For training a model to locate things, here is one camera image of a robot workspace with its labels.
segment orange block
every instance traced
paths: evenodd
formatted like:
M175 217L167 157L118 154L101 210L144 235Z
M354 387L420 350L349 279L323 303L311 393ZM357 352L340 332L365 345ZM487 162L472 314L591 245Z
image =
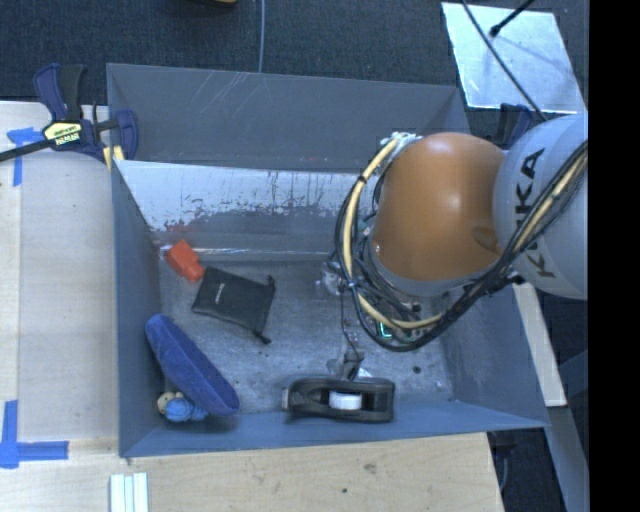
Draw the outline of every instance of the orange block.
M198 255L185 240L180 240L171 247L164 257L178 275L186 277L192 283L202 279L204 268L198 262Z

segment black case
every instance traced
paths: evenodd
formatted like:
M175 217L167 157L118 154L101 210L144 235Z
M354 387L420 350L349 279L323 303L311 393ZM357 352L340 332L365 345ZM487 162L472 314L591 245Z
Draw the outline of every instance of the black case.
M246 327L264 343L270 343L262 331L275 291L271 276L268 276L267 284L262 284L207 267L191 310Z

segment yellow cable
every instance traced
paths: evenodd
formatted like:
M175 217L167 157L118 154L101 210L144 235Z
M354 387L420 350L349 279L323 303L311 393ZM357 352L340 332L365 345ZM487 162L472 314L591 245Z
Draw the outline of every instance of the yellow cable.
M380 163L391 153L396 145L398 144L397 139L392 139L389 141L375 156L375 158L369 163L367 168L360 175L361 179L358 179L356 182L353 193L349 198L349 203L347 205L344 225L342 228L342 251L343 251L343 259L345 263L345 268L347 271L347 279L351 281L353 277L353 263L351 258L351 228L353 223L353 218L355 215L355 211L358 205L358 199L360 198L360 194L362 193L362 189L364 188L367 180L371 177ZM377 320L378 322L386 325L387 327L400 327L402 329L420 329L423 327L427 327L428 325L438 321L442 315L436 315L431 318L427 318L425 320L420 320L418 322L405 322L402 320L390 320L382 313L380 313L377 309L375 309L360 293L358 293L358 302L372 318Z
M549 198L540 206L540 209L536 212L536 214L532 217L531 221L527 224L525 230L523 230L522 234L518 238L518 241L514 245L514 252L517 252L522 247L524 241L528 238L531 231L538 224L540 219L549 211L551 205L556 200L556 198L564 192L564 189L567 187L569 181L577 174L584 171L587 166L588 158L586 152L583 153L570 167L569 171L558 181L556 186L553 188L552 193L549 195Z

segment bin floor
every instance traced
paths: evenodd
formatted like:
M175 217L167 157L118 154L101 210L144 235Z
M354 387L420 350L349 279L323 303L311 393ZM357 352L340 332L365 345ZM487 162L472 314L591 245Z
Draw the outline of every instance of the bin floor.
M303 261L201 260L227 272L266 283L276 292L264 330L265 345L247 329L191 311L200 282L179 277L162 260L160 283L163 313L171 317L209 357L235 388L242 413L280 410L282 388L296 376L330 375L327 363L346 343L341 331L340 298L319 284L322 259ZM453 395L440 340L415 352L393 353L379 347L360 327L350 297L345 318L364 351L362 368L396 383L396 400L440 402Z

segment yellow clamp label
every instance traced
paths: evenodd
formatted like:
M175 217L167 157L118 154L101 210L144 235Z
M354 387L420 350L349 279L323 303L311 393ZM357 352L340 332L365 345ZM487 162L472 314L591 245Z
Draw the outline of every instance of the yellow clamp label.
M54 123L42 132L47 140L53 140L56 146L80 140L82 125L79 123Z

